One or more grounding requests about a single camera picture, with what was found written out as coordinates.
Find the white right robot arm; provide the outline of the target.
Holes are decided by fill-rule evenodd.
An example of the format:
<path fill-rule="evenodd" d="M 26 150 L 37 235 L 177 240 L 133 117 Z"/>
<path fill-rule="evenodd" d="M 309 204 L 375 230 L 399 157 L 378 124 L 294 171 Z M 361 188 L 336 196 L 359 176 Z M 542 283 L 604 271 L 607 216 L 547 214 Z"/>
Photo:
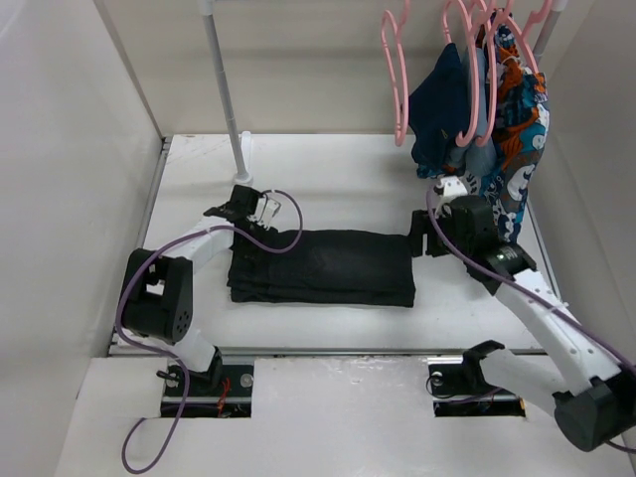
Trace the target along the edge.
<path fill-rule="evenodd" d="M 499 237 L 492 211 L 465 195 L 411 215 L 414 256 L 452 254 L 468 274 L 510 310 L 553 361 L 551 373 L 487 340 L 462 354 L 442 376 L 443 394 L 469 400 L 506 391 L 551 415 L 566 440 L 590 452 L 612 446 L 635 426 L 635 366 L 587 332 L 550 290 L 536 263 L 515 243 Z"/>

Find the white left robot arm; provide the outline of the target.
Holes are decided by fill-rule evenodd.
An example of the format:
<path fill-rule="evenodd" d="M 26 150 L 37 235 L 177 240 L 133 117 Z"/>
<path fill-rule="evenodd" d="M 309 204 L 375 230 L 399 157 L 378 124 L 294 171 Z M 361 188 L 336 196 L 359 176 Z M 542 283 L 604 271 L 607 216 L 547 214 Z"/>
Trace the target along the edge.
<path fill-rule="evenodd" d="M 162 251 L 138 248 L 128 258 L 115 329 L 126 344 L 176 359 L 168 380 L 185 377 L 203 395 L 222 382 L 223 358 L 193 325 L 195 274 L 235 239 L 264 242 L 264 233 L 280 210 L 270 191 L 233 188 L 227 202 L 203 213 L 181 238 Z"/>

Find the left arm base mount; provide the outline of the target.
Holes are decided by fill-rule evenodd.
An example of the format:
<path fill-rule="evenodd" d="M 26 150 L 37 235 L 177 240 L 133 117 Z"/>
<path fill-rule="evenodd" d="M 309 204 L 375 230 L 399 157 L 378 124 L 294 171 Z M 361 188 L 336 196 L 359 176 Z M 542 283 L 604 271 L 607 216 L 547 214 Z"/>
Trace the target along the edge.
<path fill-rule="evenodd" d="M 174 417 L 179 409 L 184 388 L 184 373 L 177 365 L 157 371 L 164 381 L 160 403 L 162 417 Z M 249 418 L 254 382 L 253 363 L 224 364 L 218 378 L 190 374 L 183 418 Z"/>

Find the black trousers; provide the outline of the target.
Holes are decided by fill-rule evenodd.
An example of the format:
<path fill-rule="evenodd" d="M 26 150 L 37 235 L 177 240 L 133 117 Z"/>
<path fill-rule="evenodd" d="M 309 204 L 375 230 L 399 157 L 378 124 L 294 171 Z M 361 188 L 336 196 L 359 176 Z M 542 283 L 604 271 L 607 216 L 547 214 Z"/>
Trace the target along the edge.
<path fill-rule="evenodd" d="M 309 303 L 411 308 L 408 240 L 355 230 L 302 233 L 283 254 L 235 238 L 228 273 L 234 303 Z"/>

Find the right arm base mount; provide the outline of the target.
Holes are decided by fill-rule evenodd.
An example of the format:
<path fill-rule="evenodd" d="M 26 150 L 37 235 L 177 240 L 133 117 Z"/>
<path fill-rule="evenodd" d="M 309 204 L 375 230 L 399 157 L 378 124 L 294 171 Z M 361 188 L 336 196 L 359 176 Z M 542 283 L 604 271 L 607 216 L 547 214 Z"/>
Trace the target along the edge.
<path fill-rule="evenodd" d="M 429 362 L 425 388 L 435 417 L 525 417 L 523 400 L 491 385 L 471 384 L 459 362 Z"/>

